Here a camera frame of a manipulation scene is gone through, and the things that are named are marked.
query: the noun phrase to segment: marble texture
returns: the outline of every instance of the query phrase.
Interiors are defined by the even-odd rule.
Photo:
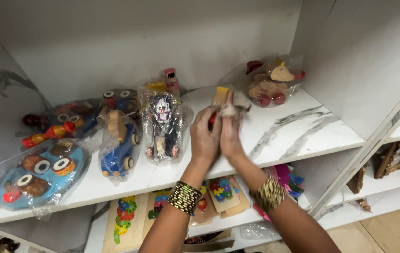
[[[211,104],[216,89],[215,86],[196,89],[186,93],[182,98],[192,108],[194,115],[197,115]],[[88,170],[71,190],[63,195],[53,211],[174,186],[192,157],[188,130],[184,136],[183,157],[179,163],[168,166],[149,163],[145,157],[144,144],[131,177],[118,187],[101,175],[97,161],[98,152],[95,152]],[[101,138],[102,131],[92,137],[95,140]],[[243,120],[240,138],[246,154],[250,154],[258,146],[259,155],[253,157],[253,161],[260,167],[359,147],[365,142],[302,89],[282,106],[275,108],[253,106]],[[261,140],[267,142],[258,145]],[[235,169],[225,158],[220,157],[205,179],[231,174],[236,174]],[[0,223],[32,216],[31,210],[12,212],[0,207]]]

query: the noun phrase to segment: plastic wrapping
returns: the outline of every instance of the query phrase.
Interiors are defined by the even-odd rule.
[[[102,126],[105,125],[107,114],[111,110],[120,110],[129,116],[136,124],[141,123],[141,114],[137,104],[137,91],[135,89],[111,89],[103,93],[105,105],[97,116],[97,122]]]
[[[302,61],[302,56],[283,55],[263,66],[252,64],[238,88],[259,107],[282,105],[288,101],[305,76],[301,70]]]
[[[361,198],[358,200],[351,201],[349,204],[363,212],[371,213],[371,207],[368,204],[368,201],[366,198]]]
[[[131,176],[141,151],[141,131],[125,113],[107,114],[98,165],[102,175],[118,186]]]
[[[6,171],[0,178],[0,204],[12,211],[31,208],[38,219],[49,218],[92,152],[87,141],[52,139],[0,163]]]
[[[192,121],[192,109],[171,93],[141,87],[137,91],[146,138],[146,157],[153,164],[178,162],[183,135]]]
[[[240,226],[240,236],[245,240],[270,239],[277,234],[275,227],[267,221]]]
[[[22,140],[26,148],[43,143],[50,138],[82,138],[97,124],[101,99],[73,101],[51,110],[27,114],[22,121],[31,127],[28,137]]]

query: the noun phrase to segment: gold bangle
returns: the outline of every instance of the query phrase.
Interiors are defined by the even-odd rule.
[[[262,210],[269,212],[274,209],[286,198],[287,192],[273,177],[269,177],[264,184],[259,187],[257,192],[250,192],[255,204],[259,205]]]
[[[192,215],[201,199],[201,192],[188,184],[178,181],[170,191],[167,202],[188,215]]]

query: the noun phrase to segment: toy wheel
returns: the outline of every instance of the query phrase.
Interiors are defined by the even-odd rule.
[[[139,144],[139,136],[136,134],[131,135],[131,144],[138,145]]]
[[[131,157],[124,158],[124,169],[127,171],[133,168],[134,160]]]
[[[178,146],[174,145],[173,148],[172,148],[172,157],[174,159],[177,159],[178,158],[178,154],[179,154]]]
[[[151,157],[153,156],[153,147],[148,147],[147,148],[147,158],[151,160]]]

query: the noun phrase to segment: bangle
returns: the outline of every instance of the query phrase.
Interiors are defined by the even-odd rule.
[[[287,192],[273,177],[269,177],[264,184],[259,187],[257,192],[250,195],[259,205],[262,210],[268,213],[270,210],[275,209],[286,198]]]
[[[192,215],[201,199],[201,192],[188,184],[178,181],[170,191],[167,202],[188,215]]]

